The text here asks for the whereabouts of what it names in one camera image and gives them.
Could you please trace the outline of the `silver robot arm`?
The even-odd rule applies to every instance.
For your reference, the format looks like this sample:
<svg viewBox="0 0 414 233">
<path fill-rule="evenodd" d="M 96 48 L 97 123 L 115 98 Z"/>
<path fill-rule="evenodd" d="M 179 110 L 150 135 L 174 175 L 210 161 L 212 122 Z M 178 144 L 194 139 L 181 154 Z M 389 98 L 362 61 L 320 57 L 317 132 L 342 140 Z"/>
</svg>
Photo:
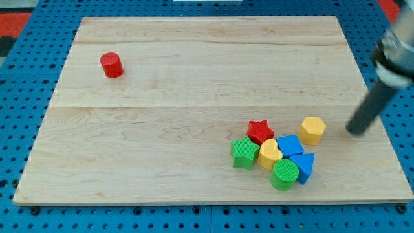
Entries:
<svg viewBox="0 0 414 233">
<path fill-rule="evenodd" d="M 413 0 L 378 40 L 371 60 L 379 80 L 395 89 L 413 85 Z"/>
</svg>

